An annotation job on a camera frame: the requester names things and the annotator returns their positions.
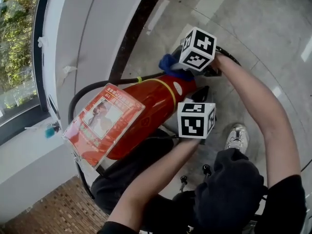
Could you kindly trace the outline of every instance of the tree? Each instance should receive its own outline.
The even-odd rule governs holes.
[[[0,94],[33,79],[31,36],[36,2],[3,0],[0,4]]]

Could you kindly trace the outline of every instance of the black hose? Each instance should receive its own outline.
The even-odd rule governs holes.
[[[150,75],[150,76],[144,76],[142,77],[142,81],[147,80],[147,79],[152,79],[152,78],[156,78],[159,77],[161,75],[163,75],[164,73],[158,73],[158,74],[154,74],[154,75]],[[74,120],[74,113],[75,113],[75,107],[78,103],[78,101],[88,92],[95,90],[97,88],[101,88],[104,87],[107,83],[111,83],[113,85],[122,85],[122,84],[129,84],[129,83],[136,83],[139,82],[138,78],[133,78],[133,79],[120,79],[120,80],[105,80],[105,81],[99,81],[93,84],[90,84],[86,87],[84,87],[83,89],[81,89],[77,94],[75,94],[75,96],[73,97],[72,101],[69,103],[69,109],[68,109],[68,124],[70,124],[73,120]],[[78,174],[79,177],[82,181],[82,185],[85,189],[85,191],[87,192],[87,194],[90,196],[91,199],[95,199],[95,197],[93,196],[88,183],[86,181],[86,178],[83,174],[83,171],[81,169],[81,167],[79,166],[79,164],[77,162],[76,163],[76,167],[78,170]],[[103,175],[103,169],[97,169],[97,172],[100,175]]]
[[[236,64],[238,64],[239,66],[241,66],[240,63],[238,62],[238,60],[236,60],[236,59],[234,58],[234,56],[232,56],[232,55],[231,55],[229,52],[227,52],[225,49],[223,49],[223,48],[217,46],[217,47],[215,48],[215,50],[218,51],[218,52],[220,52],[221,54],[225,55],[226,57],[230,58],[230,59],[231,59],[232,61],[234,61]]]
[[[174,138],[179,138],[179,135],[164,136],[164,137],[153,136],[153,137],[148,137],[145,140],[147,139],[174,139]]]
[[[310,161],[301,169],[301,172],[303,172],[307,167],[308,165],[310,165],[312,162],[312,159],[310,159]]]

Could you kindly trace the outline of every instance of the human forearm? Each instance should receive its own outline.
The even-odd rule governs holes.
[[[226,56],[218,55],[216,59],[264,135],[289,123],[285,110],[267,86]]]
[[[141,173],[126,189],[123,197],[145,205],[164,189],[195,152],[199,141],[189,139],[179,143],[167,155]]]
[[[293,131],[284,108],[274,94],[229,58],[218,55],[216,63],[238,92],[264,136],[268,186],[271,187],[288,176],[300,174]]]
[[[139,231],[145,205],[164,189],[192,156],[198,140],[186,140],[142,172],[126,189],[108,221]]]

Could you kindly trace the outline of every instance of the black and white marker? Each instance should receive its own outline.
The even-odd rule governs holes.
[[[177,119],[179,137],[206,139],[215,125],[215,104],[180,102]]]
[[[215,58],[216,37],[194,27],[185,37],[180,63],[202,71]]]

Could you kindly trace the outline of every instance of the white sneaker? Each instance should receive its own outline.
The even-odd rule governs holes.
[[[248,148],[249,136],[247,129],[242,124],[235,124],[226,140],[225,149],[237,148],[242,154],[246,153]]]

